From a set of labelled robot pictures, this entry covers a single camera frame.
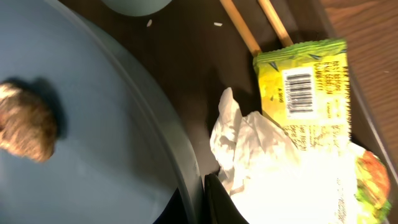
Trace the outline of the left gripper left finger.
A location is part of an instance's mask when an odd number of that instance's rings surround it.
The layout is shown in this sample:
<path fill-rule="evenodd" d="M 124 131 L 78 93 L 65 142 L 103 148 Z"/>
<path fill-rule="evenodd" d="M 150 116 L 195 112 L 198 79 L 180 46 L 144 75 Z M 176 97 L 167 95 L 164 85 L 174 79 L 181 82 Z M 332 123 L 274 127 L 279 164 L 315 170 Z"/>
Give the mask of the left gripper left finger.
<path fill-rule="evenodd" d="M 179 189 L 175 190 L 164 211 L 154 224 L 188 224 Z"/>

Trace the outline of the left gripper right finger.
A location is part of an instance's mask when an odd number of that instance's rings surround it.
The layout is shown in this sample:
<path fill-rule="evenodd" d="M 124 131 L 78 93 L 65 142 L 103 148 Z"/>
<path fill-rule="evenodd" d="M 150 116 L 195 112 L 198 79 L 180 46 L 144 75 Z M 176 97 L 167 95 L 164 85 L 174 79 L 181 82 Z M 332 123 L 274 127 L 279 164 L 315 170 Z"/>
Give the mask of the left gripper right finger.
<path fill-rule="evenodd" d="M 205 196 L 208 203 L 210 223 L 248 224 L 215 174 L 205 176 Z"/>

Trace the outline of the white tissue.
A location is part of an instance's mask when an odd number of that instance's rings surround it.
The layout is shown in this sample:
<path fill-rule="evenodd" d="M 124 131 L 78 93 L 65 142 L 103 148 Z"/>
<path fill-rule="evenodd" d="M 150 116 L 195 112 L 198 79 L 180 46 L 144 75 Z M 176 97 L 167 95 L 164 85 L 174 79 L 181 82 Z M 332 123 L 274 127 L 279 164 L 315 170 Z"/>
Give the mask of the white tissue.
<path fill-rule="evenodd" d="M 301 151 L 283 130 L 254 111 L 243 116 L 223 91 L 210 147 L 220 181 L 249 223 L 356 223 L 351 154 Z"/>

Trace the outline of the dark blue plate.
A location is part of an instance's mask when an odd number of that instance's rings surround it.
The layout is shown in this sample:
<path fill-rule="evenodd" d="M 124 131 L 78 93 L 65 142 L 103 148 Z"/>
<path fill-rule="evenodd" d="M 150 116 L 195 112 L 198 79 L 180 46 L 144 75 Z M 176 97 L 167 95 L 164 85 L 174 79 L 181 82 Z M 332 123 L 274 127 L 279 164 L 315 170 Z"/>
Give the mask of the dark blue plate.
<path fill-rule="evenodd" d="M 2 223 L 154 223 L 179 189 L 202 220 L 192 145 L 149 72 L 58 1 L 1 2 L 1 80 L 38 93 L 58 124 L 43 163 L 1 153 Z"/>

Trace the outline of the green snack wrapper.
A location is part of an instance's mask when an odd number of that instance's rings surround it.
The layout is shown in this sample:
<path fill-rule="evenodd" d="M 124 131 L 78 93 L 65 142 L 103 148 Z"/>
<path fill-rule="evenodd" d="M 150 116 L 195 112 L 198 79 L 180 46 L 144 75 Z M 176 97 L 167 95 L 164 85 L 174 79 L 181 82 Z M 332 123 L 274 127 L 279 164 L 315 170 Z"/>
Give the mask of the green snack wrapper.
<path fill-rule="evenodd" d="M 294 44 L 254 58 L 262 112 L 303 151 L 329 152 L 343 165 L 336 178 L 338 223 L 381 223 L 392 207 L 387 169 L 351 141 L 346 42 Z"/>

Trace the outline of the brown mushroom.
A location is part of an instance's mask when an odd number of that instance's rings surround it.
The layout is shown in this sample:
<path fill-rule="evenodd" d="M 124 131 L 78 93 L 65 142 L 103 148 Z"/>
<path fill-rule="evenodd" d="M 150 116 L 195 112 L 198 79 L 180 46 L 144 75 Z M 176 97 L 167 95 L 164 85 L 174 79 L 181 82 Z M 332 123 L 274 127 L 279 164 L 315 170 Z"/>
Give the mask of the brown mushroom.
<path fill-rule="evenodd" d="M 1 149 L 45 162 L 55 151 L 57 122 L 44 100 L 13 83 L 1 84 Z"/>

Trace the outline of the light blue cup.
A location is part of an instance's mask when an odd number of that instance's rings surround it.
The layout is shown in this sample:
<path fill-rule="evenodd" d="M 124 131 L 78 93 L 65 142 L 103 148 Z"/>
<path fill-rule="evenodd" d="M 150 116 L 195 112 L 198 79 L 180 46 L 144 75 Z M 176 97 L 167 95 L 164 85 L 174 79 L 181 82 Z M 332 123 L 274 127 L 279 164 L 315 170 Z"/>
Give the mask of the light blue cup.
<path fill-rule="evenodd" d="M 101 0 L 113 11 L 125 16 L 147 16 L 153 14 L 172 0 Z"/>

